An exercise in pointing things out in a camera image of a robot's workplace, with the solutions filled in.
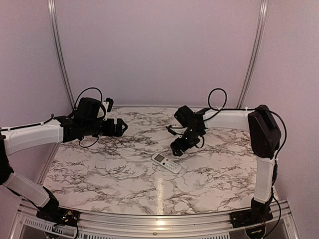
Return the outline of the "white remote control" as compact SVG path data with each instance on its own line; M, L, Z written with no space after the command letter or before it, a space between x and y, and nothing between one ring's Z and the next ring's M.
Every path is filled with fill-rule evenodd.
M160 153L157 153L151 157L153 162L161 165L166 170L170 171L171 173L177 174L181 171L181 166L172 160L168 159L167 157L163 156Z

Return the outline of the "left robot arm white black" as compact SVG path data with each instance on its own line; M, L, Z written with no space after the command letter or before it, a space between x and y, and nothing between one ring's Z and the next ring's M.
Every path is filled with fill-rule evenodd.
M7 127L0 130L0 184L15 194L32 202L51 221L63 217L58 200L45 187L14 172L8 156L16 152L52 143L66 143L83 140L86 136L120 137L128 126L122 119L109 119L107 113L114 101L104 101L89 97L81 98L79 104L68 116L52 116L49 120Z

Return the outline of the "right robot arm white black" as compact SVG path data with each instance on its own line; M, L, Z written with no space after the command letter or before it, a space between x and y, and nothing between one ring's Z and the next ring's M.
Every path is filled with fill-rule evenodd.
M174 156L182 156L188 149L195 147L207 129L226 128L249 133L251 148L257 159L257 176L247 219L252 223L259 222L266 215L266 209L273 199L281 139L281 131L269 108L259 105L256 109L203 108L194 112L188 106L182 106L175 112L174 118L185 130L181 137L170 144Z

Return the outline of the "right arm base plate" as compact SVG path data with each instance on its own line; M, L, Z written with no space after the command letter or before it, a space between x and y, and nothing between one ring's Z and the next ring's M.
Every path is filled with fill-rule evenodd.
M262 213L258 210L247 209L230 213L230 222L233 228L240 228L251 226L255 224L264 223L273 219L270 209Z

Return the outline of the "left aluminium frame post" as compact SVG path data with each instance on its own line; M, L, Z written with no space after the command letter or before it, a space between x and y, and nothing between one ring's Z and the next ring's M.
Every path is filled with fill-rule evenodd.
M61 44L61 39L60 39L60 33L59 33L59 28L58 28L58 19L57 19L57 11L56 11L56 3L54 0L48 0L48 10L49 10L49 17L50 17L50 22L51 22L51 28L52 28L52 33L53 33L53 40L54 40L54 45L55 45L55 50L56 50L56 55L57 55L57 61L58 65L60 68L61 76L62 76L62 81L63 85L65 88L66 96L69 102L69 105L71 108L74 107L74 96L73 92L71 89L68 73L67 73L67 68L65 65L65 60L63 56L63 50L62 50L62 44Z

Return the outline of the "aluminium frame post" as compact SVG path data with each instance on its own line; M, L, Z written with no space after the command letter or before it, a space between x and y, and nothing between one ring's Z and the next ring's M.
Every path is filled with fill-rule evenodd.
M69 105L71 108L74 107L74 96L73 92L71 89L68 73L67 73L67 68L65 65L65 60L63 56L63 50L62 50L62 44L61 44L61 39L60 39L60 33L59 33L59 28L58 28L58 19L57 19L57 11L56 11L56 3L54 0L48 0L48 10L49 10L49 17L50 17L50 22L51 22L51 28L52 28L52 33L53 33L53 40L54 40L54 45L55 45L55 50L56 50L56 55L57 55L57 61L58 65L60 68L61 76L62 76L62 81L63 85L65 88L66 96L69 102Z
M264 35L268 5L269 5L268 0L260 1L260 9L258 14L255 39L254 39L251 57L249 60L247 71L246 71L244 83L243 83L241 93L237 102L237 106L236 106L237 108L240 108L244 105L245 99L248 94L249 86L252 82L254 69L255 69L257 58L258 58L258 53L259 53L259 50L262 44L263 35Z

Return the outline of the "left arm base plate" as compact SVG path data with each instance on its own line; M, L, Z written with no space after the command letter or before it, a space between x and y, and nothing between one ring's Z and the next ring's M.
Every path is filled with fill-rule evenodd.
M54 212L38 211L36 216L40 219L53 222L57 225L77 226L80 212L66 208L58 208Z

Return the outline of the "front aluminium rail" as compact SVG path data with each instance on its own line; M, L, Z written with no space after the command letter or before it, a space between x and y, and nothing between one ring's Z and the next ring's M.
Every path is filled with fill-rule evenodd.
M37 210L22 200L10 230L11 239L245 239L247 232L266 226L269 239L298 239L287 201L271 204L273 219L234 228L232 211L207 214L150 216L98 213L81 210L78 227L53 226L37 218Z

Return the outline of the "right aluminium frame post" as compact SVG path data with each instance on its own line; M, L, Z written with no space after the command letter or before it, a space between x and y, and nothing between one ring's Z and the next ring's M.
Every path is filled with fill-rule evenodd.
M240 108L244 105L245 99L248 94L249 86L252 82L254 69L255 69L257 58L258 58L258 53L259 53L259 50L262 44L263 35L264 35L268 5L269 5L268 0L260 1L260 9L258 14L255 39L254 39L251 57L249 60L247 71L246 71L244 83L243 83L241 93L237 102L237 106L236 106L237 108Z

